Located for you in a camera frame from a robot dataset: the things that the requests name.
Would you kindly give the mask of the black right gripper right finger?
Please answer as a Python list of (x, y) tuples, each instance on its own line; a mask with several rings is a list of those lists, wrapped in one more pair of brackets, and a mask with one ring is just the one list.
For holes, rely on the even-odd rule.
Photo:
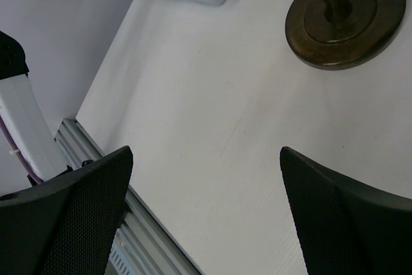
[(411, 274), (411, 199), (290, 147), (279, 163), (309, 274)]

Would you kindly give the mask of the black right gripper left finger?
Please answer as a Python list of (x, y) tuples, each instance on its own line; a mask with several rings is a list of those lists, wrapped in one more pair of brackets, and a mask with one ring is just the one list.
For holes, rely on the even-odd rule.
[(1, 274), (104, 274), (133, 169), (128, 146), (1, 197)]

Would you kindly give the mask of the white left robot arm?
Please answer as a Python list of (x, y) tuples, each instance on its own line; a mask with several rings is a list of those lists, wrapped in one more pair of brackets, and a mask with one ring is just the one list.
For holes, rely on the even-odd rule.
[(57, 132), (77, 114), (131, 0), (1, 0), (1, 131), (28, 178), (78, 169)]

